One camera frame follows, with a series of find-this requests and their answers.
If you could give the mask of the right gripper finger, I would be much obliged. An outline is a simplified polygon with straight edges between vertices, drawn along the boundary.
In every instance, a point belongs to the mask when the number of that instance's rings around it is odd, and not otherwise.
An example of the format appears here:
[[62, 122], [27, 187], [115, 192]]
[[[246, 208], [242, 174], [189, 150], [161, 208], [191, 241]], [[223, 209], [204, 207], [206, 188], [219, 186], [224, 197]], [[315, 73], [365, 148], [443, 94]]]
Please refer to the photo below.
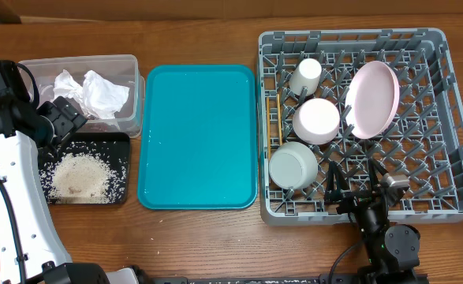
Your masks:
[[341, 200], [343, 192], [349, 190], [346, 178], [338, 167], [338, 164], [334, 161], [329, 163], [326, 180], [325, 200]]
[[388, 171], [386, 170], [386, 168], [383, 167], [376, 159], [368, 159], [368, 175], [370, 178], [371, 185], [377, 185], [379, 183], [377, 174], [384, 176], [387, 173]]

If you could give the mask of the red snack wrapper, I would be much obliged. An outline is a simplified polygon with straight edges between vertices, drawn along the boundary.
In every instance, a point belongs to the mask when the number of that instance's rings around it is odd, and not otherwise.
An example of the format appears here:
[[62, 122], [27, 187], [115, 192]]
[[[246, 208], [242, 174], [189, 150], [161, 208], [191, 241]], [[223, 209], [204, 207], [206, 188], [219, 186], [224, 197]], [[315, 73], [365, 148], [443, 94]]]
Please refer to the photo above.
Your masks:
[[82, 132], [89, 133], [110, 133], [116, 132], [118, 130], [118, 125], [115, 121], [110, 119], [98, 119], [95, 117], [90, 117], [86, 124], [82, 127]]

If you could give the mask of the white napkin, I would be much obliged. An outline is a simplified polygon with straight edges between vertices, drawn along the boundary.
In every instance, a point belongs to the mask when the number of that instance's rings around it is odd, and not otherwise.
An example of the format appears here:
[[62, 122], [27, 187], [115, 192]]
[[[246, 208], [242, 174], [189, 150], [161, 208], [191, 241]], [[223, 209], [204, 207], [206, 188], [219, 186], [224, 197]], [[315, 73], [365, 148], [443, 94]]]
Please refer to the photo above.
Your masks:
[[85, 116], [98, 119], [114, 119], [129, 97], [129, 87], [113, 84], [94, 70], [84, 74], [84, 82], [78, 84], [67, 70], [54, 81], [54, 97], [76, 101]]

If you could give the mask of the white bowl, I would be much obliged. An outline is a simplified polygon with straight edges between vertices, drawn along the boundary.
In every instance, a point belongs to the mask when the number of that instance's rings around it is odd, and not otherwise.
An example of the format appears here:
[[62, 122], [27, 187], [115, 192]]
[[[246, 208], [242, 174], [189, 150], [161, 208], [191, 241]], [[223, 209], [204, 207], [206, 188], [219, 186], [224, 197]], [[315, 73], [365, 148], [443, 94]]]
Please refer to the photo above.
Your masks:
[[271, 156], [271, 180], [282, 189], [304, 189], [313, 183], [319, 173], [314, 153], [304, 144], [287, 142]]

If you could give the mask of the pink small bowl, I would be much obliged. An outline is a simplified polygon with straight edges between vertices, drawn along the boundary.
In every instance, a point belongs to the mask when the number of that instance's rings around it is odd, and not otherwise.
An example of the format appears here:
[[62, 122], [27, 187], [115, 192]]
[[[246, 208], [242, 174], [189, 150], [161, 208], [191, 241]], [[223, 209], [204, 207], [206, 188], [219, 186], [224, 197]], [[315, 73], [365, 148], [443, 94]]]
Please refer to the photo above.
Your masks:
[[293, 130], [303, 141], [321, 145], [333, 140], [338, 134], [340, 114], [327, 99], [310, 99], [304, 102], [293, 116]]

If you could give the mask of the pink plate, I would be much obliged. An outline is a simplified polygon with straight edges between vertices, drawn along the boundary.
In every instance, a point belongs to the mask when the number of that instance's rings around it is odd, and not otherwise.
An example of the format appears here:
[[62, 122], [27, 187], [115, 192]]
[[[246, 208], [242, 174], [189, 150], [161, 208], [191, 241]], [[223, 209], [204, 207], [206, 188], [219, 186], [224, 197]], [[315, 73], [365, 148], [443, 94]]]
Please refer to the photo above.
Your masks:
[[355, 74], [345, 97], [350, 106], [345, 116], [352, 134], [360, 139], [378, 136], [386, 130], [397, 112], [400, 85], [394, 71], [384, 62], [363, 65]]

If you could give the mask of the wooden chopstick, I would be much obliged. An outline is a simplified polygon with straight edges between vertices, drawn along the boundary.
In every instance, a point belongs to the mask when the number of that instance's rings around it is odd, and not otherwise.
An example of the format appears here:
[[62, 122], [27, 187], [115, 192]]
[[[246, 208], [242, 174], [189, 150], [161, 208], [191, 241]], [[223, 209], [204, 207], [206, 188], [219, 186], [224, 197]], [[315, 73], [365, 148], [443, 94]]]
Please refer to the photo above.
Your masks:
[[282, 131], [283, 131], [283, 125], [282, 125], [282, 101], [281, 101], [282, 95], [277, 93], [276, 95], [276, 105], [277, 105], [277, 117], [278, 117], [278, 143], [280, 146], [283, 145], [283, 138], [282, 138]]
[[267, 151], [268, 158], [271, 157], [271, 115], [270, 115], [270, 97], [266, 98], [266, 112], [267, 112]]

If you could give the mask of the cream cup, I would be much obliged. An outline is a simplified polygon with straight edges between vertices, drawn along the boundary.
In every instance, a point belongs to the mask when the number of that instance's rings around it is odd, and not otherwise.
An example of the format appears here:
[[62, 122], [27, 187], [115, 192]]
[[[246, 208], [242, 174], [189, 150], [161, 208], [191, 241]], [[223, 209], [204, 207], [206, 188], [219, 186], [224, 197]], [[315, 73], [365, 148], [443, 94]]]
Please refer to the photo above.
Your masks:
[[289, 88], [295, 95], [300, 95], [303, 88], [307, 94], [312, 95], [319, 86], [319, 79], [322, 73], [321, 64], [313, 59], [306, 58], [301, 61], [289, 79]]

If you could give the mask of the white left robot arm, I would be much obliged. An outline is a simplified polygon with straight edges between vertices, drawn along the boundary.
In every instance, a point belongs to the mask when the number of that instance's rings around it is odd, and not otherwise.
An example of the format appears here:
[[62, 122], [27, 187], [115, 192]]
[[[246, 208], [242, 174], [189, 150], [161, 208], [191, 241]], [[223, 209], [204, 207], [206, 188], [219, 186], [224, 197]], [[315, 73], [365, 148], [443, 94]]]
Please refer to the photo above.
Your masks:
[[43, 194], [38, 154], [54, 151], [86, 119], [66, 99], [41, 103], [22, 69], [0, 60], [0, 282], [150, 283], [136, 265], [106, 272], [73, 262], [66, 251]]

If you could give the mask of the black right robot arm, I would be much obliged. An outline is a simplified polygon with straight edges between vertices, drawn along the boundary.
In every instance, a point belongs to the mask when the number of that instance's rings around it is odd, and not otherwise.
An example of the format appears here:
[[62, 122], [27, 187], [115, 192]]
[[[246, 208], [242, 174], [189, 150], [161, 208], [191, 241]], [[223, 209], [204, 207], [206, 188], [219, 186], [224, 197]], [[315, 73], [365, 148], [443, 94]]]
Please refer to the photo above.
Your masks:
[[404, 174], [389, 173], [373, 158], [368, 159], [368, 175], [370, 188], [352, 191], [338, 164], [329, 164], [324, 202], [335, 204], [338, 214], [346, 215], [357, 225], [361, 240], [335, 260], [327, 281], [336, 282], [338, 264], [363, 245], [369, 265], [350, 275], [344, 283], [427, 283], [427, 277], [414, 271], [420, 265], [419, 231], [414, 226], [394, 225], [389, 220], [389, 209], [409, 190], [409, 179]]

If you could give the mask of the grey dish rack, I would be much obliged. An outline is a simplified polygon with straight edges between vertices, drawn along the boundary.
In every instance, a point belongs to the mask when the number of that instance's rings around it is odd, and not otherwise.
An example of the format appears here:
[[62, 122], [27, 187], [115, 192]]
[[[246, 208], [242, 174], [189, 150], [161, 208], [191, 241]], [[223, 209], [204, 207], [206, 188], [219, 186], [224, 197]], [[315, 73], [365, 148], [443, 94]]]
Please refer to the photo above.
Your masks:
[[[368, 159], [392, 174], [404, 174], [410, 187], [389, 211], [397, 222], [439, 223], [463, 220], [463, 105], [445, 34], [436, 28], [270, 31], [258, 39], [260, 128], [260, 206], [271, 226], [333, 225], [347, 217], [324, 202], [329, 163], [338, 164], [349, 189], [370, 185]], [[315, 97], [331, 101], [341, 115], [337, 136], [312, 146], [319, 163], [316, 180], [305, 189], [282, 189], [269, 175], [266, 98], [270, 97], [271, 154], [279, 147], [276, 95], [282, 95], [283, 143], [297, 140], [292, 120], [309, 99], [295, 95], [289, 79], [306, 58], [322, 74]], [[352, 134], [345, 116], [351, 80], [366, 63], [386, 63], [400, 84], [397, 113], [378, 136]]]

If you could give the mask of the clear plastic bin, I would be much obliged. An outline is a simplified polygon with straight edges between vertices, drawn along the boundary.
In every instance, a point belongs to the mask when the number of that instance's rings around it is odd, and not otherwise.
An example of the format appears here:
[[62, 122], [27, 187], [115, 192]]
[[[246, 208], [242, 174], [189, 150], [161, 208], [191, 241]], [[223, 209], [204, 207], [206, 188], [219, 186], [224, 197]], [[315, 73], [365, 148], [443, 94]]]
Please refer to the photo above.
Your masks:
[[54, 99], [55, 78], [65, 69], [80, 85], [84, 74], [94, 70], [113, 84], [129, 87], [129, 97], [113, 120], [118, 125], [116, 132], [123, 132], [132, 138], [141, 134], [145, 79], [140, 75], [138, 61], [132, 54], [93, 55], [65, 58], [44, 58], [23, 60], [35, 78], [40, 94], [40, 102]]

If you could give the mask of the cardboard backdrop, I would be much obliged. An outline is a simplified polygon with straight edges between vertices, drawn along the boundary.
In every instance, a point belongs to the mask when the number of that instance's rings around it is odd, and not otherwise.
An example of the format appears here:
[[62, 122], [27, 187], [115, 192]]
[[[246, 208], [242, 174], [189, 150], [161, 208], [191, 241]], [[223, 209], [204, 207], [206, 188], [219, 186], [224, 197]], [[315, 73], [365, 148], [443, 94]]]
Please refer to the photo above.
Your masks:
[[0, 0], [0, 21], [150, 21], [463, 13], [463, 0]]

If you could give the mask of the teal serving tray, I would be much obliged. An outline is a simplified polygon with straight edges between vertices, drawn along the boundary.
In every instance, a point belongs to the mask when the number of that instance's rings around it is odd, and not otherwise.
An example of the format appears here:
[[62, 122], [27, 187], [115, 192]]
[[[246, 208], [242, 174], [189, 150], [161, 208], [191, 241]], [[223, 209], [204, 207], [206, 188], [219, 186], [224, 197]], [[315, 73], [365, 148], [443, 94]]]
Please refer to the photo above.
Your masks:
[[152, 210], [233, 210], [258, 193], [256, 82], [244, 65], [147, 76], [137, 198]]

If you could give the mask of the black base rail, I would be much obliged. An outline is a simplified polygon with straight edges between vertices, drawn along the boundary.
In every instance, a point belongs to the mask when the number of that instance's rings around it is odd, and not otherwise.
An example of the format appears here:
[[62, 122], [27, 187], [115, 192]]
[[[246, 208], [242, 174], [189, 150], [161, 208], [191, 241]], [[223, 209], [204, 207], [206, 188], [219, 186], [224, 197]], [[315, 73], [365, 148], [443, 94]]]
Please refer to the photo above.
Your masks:
[[328, 281], [328, 274], [307, 278], [199, 278], [188, 279], [186, 277], [152, 278], [149, 283], [154, 284], [354, 284], [366, 283], [357, 275], [335, 274]]

